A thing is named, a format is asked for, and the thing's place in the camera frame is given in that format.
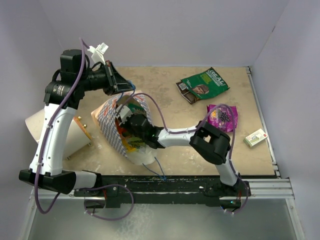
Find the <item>checkered paper snack bag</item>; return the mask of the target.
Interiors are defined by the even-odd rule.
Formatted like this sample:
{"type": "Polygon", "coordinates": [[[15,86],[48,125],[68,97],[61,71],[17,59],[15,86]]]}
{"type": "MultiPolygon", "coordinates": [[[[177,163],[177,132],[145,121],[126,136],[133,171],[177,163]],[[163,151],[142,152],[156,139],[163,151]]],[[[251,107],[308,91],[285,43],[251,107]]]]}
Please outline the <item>checkered paper snack bag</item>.
{"type": "Polygon", "coordinates": [[[127,100],[129,96],[137,92],[136,86],[133,84],[133,91],[123,92],[106,100],[91,112],[91,117],[106,141],[116,152],[132,164],[143,166],[148,171],[159,176],[160,179],[166,180],[165,172],[157,159],[157,151],[146,144],[145,148],[141,148],[138,151],[127,152],[117,131],[116,125],[125,128],[123,124],[119,124],[116,117],[116,108],[121,104],[128,106],[134,114],[143,114],[148,120],[151,119],[151,111],[144,96],[139,95],[127,100]]]}

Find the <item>brown snack bag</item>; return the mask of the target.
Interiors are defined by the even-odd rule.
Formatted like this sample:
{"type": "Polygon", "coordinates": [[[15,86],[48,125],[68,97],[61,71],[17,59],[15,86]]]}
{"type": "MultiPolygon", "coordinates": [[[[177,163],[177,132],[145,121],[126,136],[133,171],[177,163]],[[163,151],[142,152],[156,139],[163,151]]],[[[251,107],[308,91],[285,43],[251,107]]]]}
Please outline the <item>brown snack bag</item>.
{"type": "Polygon", "coordinates": [[[180,94],[182,95],[182,97],[190,104],[194,104],[196,102],[198,102],[200,99],[195,96],[192,92],[190,92],[187,88],[187,86],[182,82],[176,82],[175,83],[177,89],[179,90],[180,94]]]}

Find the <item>green chips bag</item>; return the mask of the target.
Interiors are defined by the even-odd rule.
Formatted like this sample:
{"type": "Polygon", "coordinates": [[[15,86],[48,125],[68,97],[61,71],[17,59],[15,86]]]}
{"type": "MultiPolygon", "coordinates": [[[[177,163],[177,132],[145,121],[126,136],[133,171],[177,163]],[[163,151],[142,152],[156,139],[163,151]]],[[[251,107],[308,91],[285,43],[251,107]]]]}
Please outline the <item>green chips bag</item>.
{"type": "Polygon", "coordinates": [[[182,91],[194,95],[196,101],[215,98],[230,89],[213,67],[181,79],[179,86],[182,87],[182,91]]]}

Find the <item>purple snack bag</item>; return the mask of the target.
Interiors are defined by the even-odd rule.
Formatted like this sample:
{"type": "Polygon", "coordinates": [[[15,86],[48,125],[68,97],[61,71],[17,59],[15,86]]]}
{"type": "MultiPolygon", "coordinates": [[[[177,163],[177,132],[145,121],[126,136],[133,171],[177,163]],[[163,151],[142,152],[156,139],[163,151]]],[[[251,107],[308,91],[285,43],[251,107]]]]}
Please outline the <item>purple snack bag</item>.
{"type": "Polygon", "coordinates": [[[238,124],[238,111],[236,106],[230,106],[230,109],[225,106],[218,107],[210,114],[207,121],[219,130],[231,133],[238,124]]]}

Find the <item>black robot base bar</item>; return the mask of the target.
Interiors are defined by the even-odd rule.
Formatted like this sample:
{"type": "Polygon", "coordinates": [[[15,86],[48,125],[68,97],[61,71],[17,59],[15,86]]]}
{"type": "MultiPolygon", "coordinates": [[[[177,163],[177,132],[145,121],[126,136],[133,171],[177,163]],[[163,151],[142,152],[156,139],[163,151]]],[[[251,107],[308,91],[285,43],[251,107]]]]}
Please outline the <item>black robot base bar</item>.
{"type": "Polygon", "coordinates": [[[248,181],[235,186],[221,183],[217,175],[168,175],[166,180],[151,175],[102,175],[95,190],[75,190],[76,197],[102,198],[105,207],[121,204],[206,205],[225,209],[241,207],[241,198],[251,196],[248,181]]]}

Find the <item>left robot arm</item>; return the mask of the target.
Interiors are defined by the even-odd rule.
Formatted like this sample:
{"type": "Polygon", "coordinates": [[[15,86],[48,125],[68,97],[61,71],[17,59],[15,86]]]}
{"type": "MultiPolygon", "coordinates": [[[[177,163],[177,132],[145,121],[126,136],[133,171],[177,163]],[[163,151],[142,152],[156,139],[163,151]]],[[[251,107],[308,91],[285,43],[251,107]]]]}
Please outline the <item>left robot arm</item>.
{"type": "Polygon", "coordinates": [[[85,189],[91,196],[103,191],[101,174],[63,170],[63,155],[68,131],[80,101],[87,91],[103,90],[108,95],[132,91],[129,81],[120,76],[104,51],[89,47],[88,57],[80,49],[60,55],[60,69],[45,88],[44,122],[37,150],[28,169],[18,178],[35,188],[61,194],[85,189]]]}

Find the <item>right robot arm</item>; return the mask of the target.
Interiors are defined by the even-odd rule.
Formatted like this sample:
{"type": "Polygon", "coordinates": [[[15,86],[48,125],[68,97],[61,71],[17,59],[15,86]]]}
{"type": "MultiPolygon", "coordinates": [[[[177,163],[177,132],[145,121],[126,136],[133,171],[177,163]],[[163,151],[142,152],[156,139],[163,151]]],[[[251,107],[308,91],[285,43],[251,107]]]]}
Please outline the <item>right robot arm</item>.
{"type": "Polygon", "coordinates": [[[122,127],[152,149],[192,147],[204,160],[215,165],[226,195],[233,196],[240,190],[239,175],[231,163],[233,143],[213,125],[205,121],[170,132],[152,125],[144,114],[129,113],[119,120],[122,127]]]}

